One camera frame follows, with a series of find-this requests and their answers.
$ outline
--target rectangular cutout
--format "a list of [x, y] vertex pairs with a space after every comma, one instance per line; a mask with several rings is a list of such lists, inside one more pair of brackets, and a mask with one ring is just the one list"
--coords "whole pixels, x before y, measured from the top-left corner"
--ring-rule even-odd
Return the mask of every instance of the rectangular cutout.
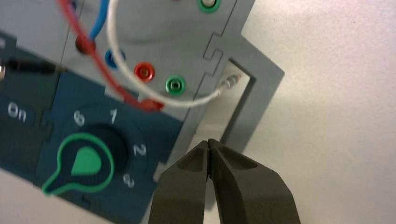
[[209, 103], [201, 123], [192, 138], [189, 149], [194, 148], [203, 140], [216, 139], [220, 140], [228, 123], [242, 97], [250, 77], [235, 66], [228, 62], [221, 76], [220, 82], [227, 79], [230, 75], [241, 74], [242, 78], [232, 89], [224, 91], [223, 94]]

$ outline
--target metal connector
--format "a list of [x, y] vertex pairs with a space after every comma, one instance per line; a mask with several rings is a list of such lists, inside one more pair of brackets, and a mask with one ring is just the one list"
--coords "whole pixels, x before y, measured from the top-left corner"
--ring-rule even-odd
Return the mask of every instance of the metal connector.
[[222, 81], [219, 86], [220, 87], [225, 86], [227, 89], [231, 89], [239, 82], [241, 77], [242, 77], [241, 74], [231, 75], [231, 76], [227, 77], [226, 80]]
[[215, 3], [216, 3], [216, 0], [202, 0], [202, 4], [208, 8], [214, 6]]

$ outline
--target dark blue panel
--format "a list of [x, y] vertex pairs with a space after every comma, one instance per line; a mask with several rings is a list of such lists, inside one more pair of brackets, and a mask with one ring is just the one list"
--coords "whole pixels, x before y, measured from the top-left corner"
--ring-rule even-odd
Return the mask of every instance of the dark blue panel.
[[[67, 200], [116, 223], [139, 223], [156, 188], [152, 180], [154, 171], [158, 162], [167, 161], [183, 123], [161, 112], [146, 113], [132, 108], [105, 96], [104, 91], [103, 86], [73, 73], [60, 76], [52, 111], [42, 122], [51, 122], [53, 133], [50, 142], [44, 144], [36, 175], [45, 181], [56, 170], [57, 150], [65, 137], [83, 126], [110, 125], [127, 143], [126, 169], [115, 174], [101, 192], [73, 191], [67, 194]], [[133, 188], [125, 184], [126, 175], [134, 181]]]

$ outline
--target red wire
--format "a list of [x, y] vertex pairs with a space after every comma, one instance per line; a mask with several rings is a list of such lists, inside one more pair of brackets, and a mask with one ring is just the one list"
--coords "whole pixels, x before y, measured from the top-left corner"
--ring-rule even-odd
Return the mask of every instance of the red wire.
[[84, 50], [86, 50], [86, 52], [91, 56], [92, 60], [95, 62], [96, 66], [98, 67], [106, 81], [115, 89], [118, 94], [120, 94], [124, 98], [125, 102], [146, 112], [158, 111], [162, 109], [164, 107], [164, 104], [153, 101], [151, 99], [145, 99], [141, 103], [139, 103], [133, 95], [131, 95], [115, 80], [107, 66], [100, 59], [100, 56], [95, 50], [95, 47], [92, 45], [92, 42], [88, 40], [87, 35], [78, 23], [71, 9], [69, 0], [58, 0], [58, 3], [66, 16], [66, 19], [70, 22], [74, 32], [81, 39], [81, 44]]

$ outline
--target green switch knob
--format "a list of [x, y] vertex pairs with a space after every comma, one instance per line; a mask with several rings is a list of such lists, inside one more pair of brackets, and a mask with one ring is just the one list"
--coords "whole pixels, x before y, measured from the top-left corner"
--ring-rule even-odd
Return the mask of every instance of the green switch knob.
[[111, 182], [127, 164], [127, 146], [109, 126], [90, 126], [66, 137], [58, 149], [57, 169], [43, 184], [47, 195], [68, 190], [95, 193]]

